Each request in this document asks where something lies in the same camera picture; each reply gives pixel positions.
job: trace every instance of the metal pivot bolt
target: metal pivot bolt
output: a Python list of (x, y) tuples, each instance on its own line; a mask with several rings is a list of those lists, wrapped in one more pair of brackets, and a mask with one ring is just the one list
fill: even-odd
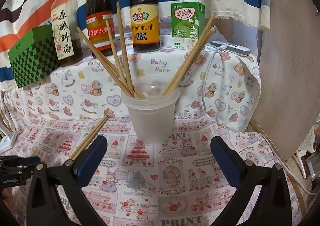
[(247, 166), (253, 166), (253, 165), (254, 165), (254, 163), (253, 163), (251, 160), (249, 160), (249, 159), (247, 159), (247, 160), (245, 161), (245, 164), (246, 164)]
[(278, 170), (281, 170), (281, 169), (282, 169), (282, 165), (279, 164), (279, 163), (276, 163), (276, 164), (275, 164), (275, 167), (276, 167), (276, 169), (278, 169)]
[(64, 165), (67, 166), (67, 167), (71, 166), (72, 164), (73, 164), (73, 160), (71, 160), (71, 159), (67, 160), (67, 161), (64, 163)]
[(44, 168), (44, 165), (43, 165), (43, 164), (38, 164), (37, 167), (36, 167), (36, 169), (39, 170), (39, 171), (40, 171), (42, 168)]

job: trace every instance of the bottle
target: bottle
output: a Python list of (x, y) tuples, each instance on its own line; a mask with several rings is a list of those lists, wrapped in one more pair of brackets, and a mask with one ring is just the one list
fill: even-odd
[(54, 44), (62, 67), (83, 59), (80, 35), (76, 30), (77, 9), (77, 0), (55, 0), (51, 6)]
[(158, 0), (130, 0), (133, 49), (151, 52), (160, 49)]
[[(110, 42), (115, 44), (116, 40), (111, 0), (87, 0), (86, 16), (89, 40), (104, 56), (112, 55)], [(112, 41), (109, 40), (106, 19), (111, 29)]]

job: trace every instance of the green carton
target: green carton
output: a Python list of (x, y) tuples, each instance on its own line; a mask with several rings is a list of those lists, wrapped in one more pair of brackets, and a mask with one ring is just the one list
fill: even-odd
[(18, 88), (48, 76), (59, 67), (52, 26), (32, 28), (9, 51)]
[(172, 48), (192, 50), (205, 26), (205, 7), (202, 3), (171, 4)]

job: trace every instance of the wooden wall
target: wooden wall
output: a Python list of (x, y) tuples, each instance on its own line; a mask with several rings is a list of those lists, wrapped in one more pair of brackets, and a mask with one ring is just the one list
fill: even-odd
[(253, 114), (288, 159), (320, 112), (320, 15), (311, 0), (270, 0), (263, 32), (262, 91)]

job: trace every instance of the plastic cup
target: plastic cup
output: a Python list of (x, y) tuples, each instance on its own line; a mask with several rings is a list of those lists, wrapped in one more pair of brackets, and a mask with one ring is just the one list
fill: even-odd
[(132, 84), (147, 99), (128, 97), (121, 92), (122, 102), (127, 106), (137, 137), (145, 143), (159, 144), (172, 134), (174, 107), (180, 96), (174, 92), (161, 96), (170, 79), (144, 76), (132, 80)]

